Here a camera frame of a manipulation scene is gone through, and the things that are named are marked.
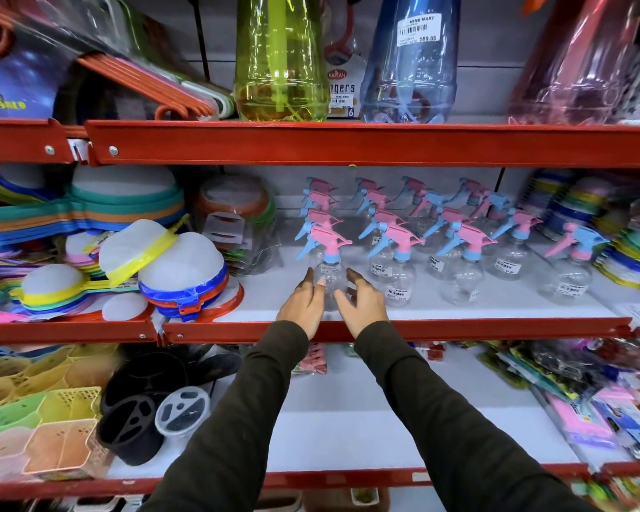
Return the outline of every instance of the black sleeve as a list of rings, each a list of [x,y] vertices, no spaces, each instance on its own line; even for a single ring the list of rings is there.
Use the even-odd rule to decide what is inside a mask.
[[[251,512],[291,371],[307,351],[308,337],[297,324],[268,327],[142,512]]]
[[[446,510],[598,510],[452,390],[391,323],[366,327],[355,348],[415,439]]]

